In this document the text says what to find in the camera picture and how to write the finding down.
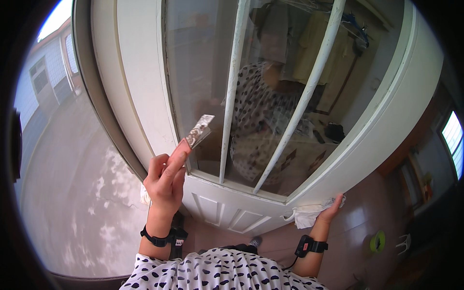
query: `window bar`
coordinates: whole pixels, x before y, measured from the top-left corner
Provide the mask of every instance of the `window bar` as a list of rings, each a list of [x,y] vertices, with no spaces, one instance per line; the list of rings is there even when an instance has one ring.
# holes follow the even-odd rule
[[[279,159],[280,155],[287,146],[293,132],[295,131],[298,122],[300,121],[304,110],[308,106],[309,100],[313,96],[314,89],[316,88],[317,83],[321,77],[322,71],[324,70],[325,63],[327,62],[327,58],[329,57],[330,51],[332,50],[332,46],[334,45],[335,36],[337,35],[338,26],[340,25],[340,20],[342,19],[343,9],[345,7],[346,0],[335,0],[332,6],[332,12],[330,13],[329,23],[327,24],[327,29],[325,30],[324,39],[321,43],[321,48],[317,54],[316,61],[314,62],[313,69],[311,74],[309,75],[308,82],[306,83],[306,87],[304,88],[303,94],[296,106],[295,112],[293,113],[290,122],[285,129],[282,138],[280,139],[279,145],[277,146],[274,154],[269,160],[269,163],[266,166],[261,178],[259,179],[257,185],[253,189],[253,193],[256,194],[258,190],[263,185],[264,181],[268,177],[271,170],[274,168],[277,160]]]
[[[248,11],[250,10],[250,0],[239,0],[237,17],[235,19],[235,30],[233,34],[231,61],[229,65],[229,79],[227,81],[226,111],[224,113],[224,130],[222,132],[221,165],[219,171],[219,183],[224,183],[224,173],[226,170],[227,152],[229,151],[229,138],[231,133],[233,105],[235,91],[237,89],[238,71],[240,69],[240,58],[243,50],[246,23],[248,21]]]

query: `window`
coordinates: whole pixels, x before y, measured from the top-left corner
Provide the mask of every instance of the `window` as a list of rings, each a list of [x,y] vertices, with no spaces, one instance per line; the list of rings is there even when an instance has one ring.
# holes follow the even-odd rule
[[[35,86],[37,93],[40,93],[40,91],[45,87],[47,83],[48,83],[47,73],[45,73],[45,70],[43,70],[34,79],[34,86]]]
[[[32,82],[34,83],[36,93],[40,93],[42,89],[48,84],[47,73],[45,72],[44,58],[41,58],[29,70]]]
[[[451,116],[441,134],[448,145],[456,174],[458,175],[458,179],[460,179],[463,171],[463,129],[454,111],[451,112]]]

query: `white stool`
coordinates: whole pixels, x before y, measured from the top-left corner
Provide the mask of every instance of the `white stool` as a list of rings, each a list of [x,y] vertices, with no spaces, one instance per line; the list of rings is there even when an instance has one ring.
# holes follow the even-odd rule
[[[406,251],[409,249],[409,247],[411,246],[411,235],[410,235],[410,234],[402,235],[402,236],[400,236],[399,238],[404,238],[404,237],[406,237],[405,241],[402,242],[402,243],[397,244],[396,247],[405,245],[406,248],[405,248],[404,251],[402,251],[402,252],[399,253],[398,255],[401,255],[402,253],[406,252]]]

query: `glass door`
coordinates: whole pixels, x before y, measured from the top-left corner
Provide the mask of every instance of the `glass door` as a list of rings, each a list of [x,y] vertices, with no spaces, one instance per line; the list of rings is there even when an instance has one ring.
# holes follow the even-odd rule
[[[344,145],[393,58],[404,3],[386,19],[358,2],[222,2],[166,1],[175,124],[184,137],[216,116],[192,174],[281,200]]]

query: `left hand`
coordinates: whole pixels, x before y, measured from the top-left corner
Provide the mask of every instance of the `left hand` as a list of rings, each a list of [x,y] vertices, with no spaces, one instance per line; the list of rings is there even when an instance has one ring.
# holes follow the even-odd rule
[[[161,174],[169,155],[161,154],[150,159],[148,175],[143,181],[151,198],[151,211],[155,211],[159,219],[172,219],[182,204],[184,195],[185,167],[187,154],[183,152],[172,160]]]
[[[318,221],[327,223],[328,225],[332,222],[332,219],[337,215],[337,213],[340,211],[340,204],[342,204],[342,198],[343,194],[337,195],[335,198],[334,203],[332,204],[331,207],[329,207],[326,210],[323,210],[319,216],[317,217]]]

